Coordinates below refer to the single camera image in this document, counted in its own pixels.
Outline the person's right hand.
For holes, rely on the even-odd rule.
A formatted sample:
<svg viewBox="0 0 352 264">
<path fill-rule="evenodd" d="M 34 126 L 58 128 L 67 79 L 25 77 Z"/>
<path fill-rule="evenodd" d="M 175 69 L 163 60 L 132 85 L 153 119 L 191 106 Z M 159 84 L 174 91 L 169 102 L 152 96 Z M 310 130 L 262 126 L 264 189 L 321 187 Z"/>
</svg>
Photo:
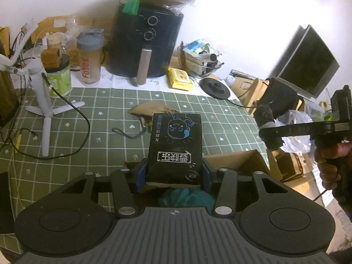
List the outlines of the person's right hand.
<svg viewBox="0 0 352 264">
<path fill-rule="evenodd" d="M 323 187 L 328 190 L 335 189 L 343 178 L 343 169 L 351 171 L 351 142 L 316 148 L 314 158 Z"/>
</svg>

